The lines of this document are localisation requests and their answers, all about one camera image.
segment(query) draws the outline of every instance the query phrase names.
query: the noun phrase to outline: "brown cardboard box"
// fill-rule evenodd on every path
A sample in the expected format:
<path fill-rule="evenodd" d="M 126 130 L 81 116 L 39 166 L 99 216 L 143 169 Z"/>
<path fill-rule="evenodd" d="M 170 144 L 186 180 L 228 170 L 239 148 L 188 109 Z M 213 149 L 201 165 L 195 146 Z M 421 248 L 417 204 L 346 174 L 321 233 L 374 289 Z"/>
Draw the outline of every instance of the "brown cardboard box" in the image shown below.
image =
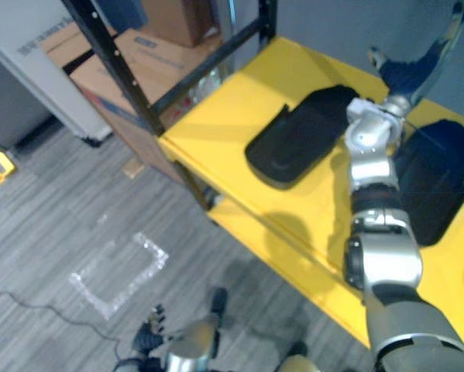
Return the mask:
<path fill-rule="evenodd" d="M 116 31 L 112 27 L 108 27 L 108 31 L 112 36 L 116 34 Z M 54 64 L 62 69 L 77 58 L 85 56 L 84 60 L 86 60 L 94 54 L 91 44 L 87 41 L 75 22 L 70 23 L 68 26 L 45 39 L 40 44 L 40 47 Z"/>
<path fill-rule="evenodd" d="M 139 37 L 139 42 L 134 43 L 132 36 L 135 38 Z M 168 91 L 181 76 L 194 68 L 196 64 L 200 63 L 211 51 L 217 48 L 221 43 L 221 38 L 220 36 L 207 38 L 201 45 L 190 52 L 188 48 L 174 46 L 173 44 L 164 42 L 153 36 L 148 36 L 145 33 L 137 33 L 133 30 L 127 31 L 127 35 L 120 36 L 120 38 L 116 40 L 116 43 L 129 63 L 129 66 L 132 68 L 132 72 L 139 83 L 146 86 L 146 88 L 144 88 L 145 93 L 148 92 L 147 90 L 152 91 L 152 86 L 158 87 L 156 89 L 157 94 L 155 95 L 152 93 L 151 96 L 149 96 L 150 100 L 154 102 Z M 161 52 L 160 48 L 149 47 L 154 43 L 162 47 L 167 46 L 167 48 L 163 48 L 167 51 L 167 54 L 158 54 Z M 79 60 L 82 56 L 85 56 L 86 53 L 91 52 L 91 45 L 75 23 L 65 27 L 42 42 L 41 47 L 61 69 L 65 69 L 65 66 L 72 65 L 72 60 Z M 137 53 L 142 53 L 143 51 L 153 54 L 153 58 L 146 61 L 152 64 L 153 67 L 161 65 L 161 63 L 155 64 L 153 61 L 161 62 L 167 60 L 168 62 L 171 61 L 171 59 L 173 59 L 176 65 L 187 64 L 190 61 L 191 65 L 178 69 L 178 74 L 173 74 L 170 80 L 164 80 L 161 76 L 158 76 L 158 73 L 154 71 L 150 72 L 152 70 L 143 68 L 144 63 L 133 57 L 133 55 L 137 55 Z M 151 55 L 144 54 L 144 56 L 149 58 Z M 171 69 L 167 71 L 167 74 L 172 75 Z M 74 80 L 77 86 L 105 118 L 106 122 L 112 127 L 113 132 L 137 154 L 141 161 L 158 168 L 175 181 L 181 182 L 180 176 L 162 153 L 156 139 L 149 132 L 136 125 L 139 118 L 136 116 L 135 111 L 128 101 L 122 97 L 118 85 L 112 80 L 97 56 L 90 57 L 77 68 L 77 71 L 75 71 L 71 77 L 72 76 L 75 76 Z M 156 81 L 151 81 L 151 76 L 155 76 Z M 177 104 L 171 106 L 161 115 L 163 124 L 169 128 L 190 108 L 191 100 L 189 97 L 183 97 Z"/>
<path fill-rule="evenodd" d="M 163 39 L 192 47 L 212 27 L 209 0 L 142 0 L 151 30 Z"/>
<path fill-rule="evenodd" d="M 219 36 L 213 36 L 195 48 L 186 48 L 129 29 L 116 38 L 115 43 L 146 97 L 155 102 L 198 66 L 220 40 Z M 135 110 L 97 56 L 85 61 L 71 78 L 89 99 L 96 100 L 96 104 L 134 123 L 139 122 Z M 180 101 L 177 113 L 185 110 L 189 103 L 186 99 Z M 170 113 L 169 117 L 163 114 L 163 123 L 166 119 L 175 120 L 177 113 Z"/>

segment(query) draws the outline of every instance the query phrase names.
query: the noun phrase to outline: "gray wall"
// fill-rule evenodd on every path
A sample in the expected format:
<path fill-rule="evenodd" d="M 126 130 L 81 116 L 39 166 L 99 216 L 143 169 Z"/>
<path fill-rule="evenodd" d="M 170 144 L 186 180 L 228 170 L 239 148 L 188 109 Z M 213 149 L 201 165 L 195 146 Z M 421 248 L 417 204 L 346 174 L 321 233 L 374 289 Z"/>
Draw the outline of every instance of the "gray wall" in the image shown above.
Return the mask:
<path fill-rule="evenodd" d="M 277 33 L 375 74 L 367 49 L 389 57 L 418 59 L 448 23 L 455 0 L 279 0 Z M 257 14 L 256 2 L 235 0 L 236 29 Z M 256 50 L 248 43 L 243 65 Z M 464 115 L 464 28 L 449 65 L 428 98 Z"/>

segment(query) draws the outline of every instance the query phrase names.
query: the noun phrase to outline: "silver robot arm segment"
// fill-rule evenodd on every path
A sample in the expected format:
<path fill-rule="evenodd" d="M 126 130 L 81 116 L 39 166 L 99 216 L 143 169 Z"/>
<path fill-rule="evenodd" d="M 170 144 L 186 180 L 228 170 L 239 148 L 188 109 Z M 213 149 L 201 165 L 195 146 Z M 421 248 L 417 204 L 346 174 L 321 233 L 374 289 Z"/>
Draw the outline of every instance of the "silver robot arm segment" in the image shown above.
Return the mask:
<path fill-rule="evenodd" d="M 344 276 L 363 292 L 377 371 L 464 372 L 464 343 L 446 317 L 416 292 L 423 263 L 400 205 L 389 154 L 389 147 L 400 142 L 405 116 L 436 81 L 463 21 L 464 8 L 456 3 L 445 35 L 417 62 L 393 62 L 372 48 L 369 58 L 389 96 L 380 105 L 356 98 L 347 108 L 352 235 Z"/>

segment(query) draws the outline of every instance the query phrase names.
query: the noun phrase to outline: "gray carpet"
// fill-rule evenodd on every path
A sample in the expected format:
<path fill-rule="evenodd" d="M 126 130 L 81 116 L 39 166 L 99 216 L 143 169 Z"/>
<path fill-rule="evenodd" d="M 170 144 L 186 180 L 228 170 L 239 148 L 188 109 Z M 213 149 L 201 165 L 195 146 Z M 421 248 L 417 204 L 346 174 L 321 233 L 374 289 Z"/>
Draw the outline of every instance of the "gray carpet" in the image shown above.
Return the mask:
<path fill-rule="evenodd" d="M 179 329 L 205 313 L 213 286 L 225 285 L 229 311 L 214 369 L 273 371 L 289 345 L 303 339 L 325 372 L 370 370 L 364 346 L 213 225 L 187 190 L 154 169 L 129 180 L 121 167 L 131 157 L 116 138 L 92 149 L 65 129 L 16 155 L 19 171 L 0 187 L 0 291 L 93 322 L 122 339 L 126 356 L 152 306 L 163 303 L 167 330 Z M 143 248 L 131 243 L 138 232 L 169 258 L 106 321 L 68 278 L 99 257 L 119 260 L 115 269 L 100 263 L 89 284 L 113 298 L 141 269 Z M 52 312 L 0 298 L 0 371 L 112 370 L 112 347 Z"/>

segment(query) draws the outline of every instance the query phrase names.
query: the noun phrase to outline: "yellow metal shelf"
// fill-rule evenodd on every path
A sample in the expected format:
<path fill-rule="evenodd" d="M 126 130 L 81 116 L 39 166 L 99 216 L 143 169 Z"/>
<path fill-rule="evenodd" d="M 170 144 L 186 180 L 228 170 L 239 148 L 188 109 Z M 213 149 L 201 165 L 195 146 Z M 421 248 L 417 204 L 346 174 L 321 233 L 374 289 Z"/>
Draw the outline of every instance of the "yellow metal shelf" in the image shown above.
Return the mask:
<path fill-rule="evenodd" d="M 215 218 L 218 212 L 213 211 L 211 217 L 304 295 L 320 305 L 316 290 L 310 289 L 314 288 L 317 278 L 298 273 L 299 262 L 304 261 L 279 262 L 285 257 L 303 257 L 305 262 L 322 267 L 332 282 L 330 287 L 344 288 L 344 291 L 337 290 L 340 291 L 337 296 L 343 300 L 337 297 L 337 301 L 320 306 L 367 344 L 358 295 L 346 287 L 341 275 L 342 252 L 351 219 L 349 158 L 343 143 L 339 142 L 288 191 L 271 188 L 260 181 L 249 169 L 244 155 L 247 143 L 283 104 L 294 107 L 311 91 L 334 84 L 348 85 L 376 102 L 387 93 L 378 77 L 277 37 L 167 131 L 160 138 L 160 144 L 169 157 L 179 160 L 226 195 L 229 199 L 226 204 L 233 203 L 244 215 L 237 221 L 223 217 L 220 212 L 218 219 Z M 464 125 L 463 116 L 426 100 L 409 117 L 415 126 L 439 119 L 456 120 Z M 267 260 L 263 252 L 266 248 L 258 244 L 259 238 L 245 236 L 265 232 L 284 242 L 283 256 L 273 255 Z M 422 253 L 425 266 L 419 292 L 440 307 L 464 339 L 464 206 L 441 242 Z"/>

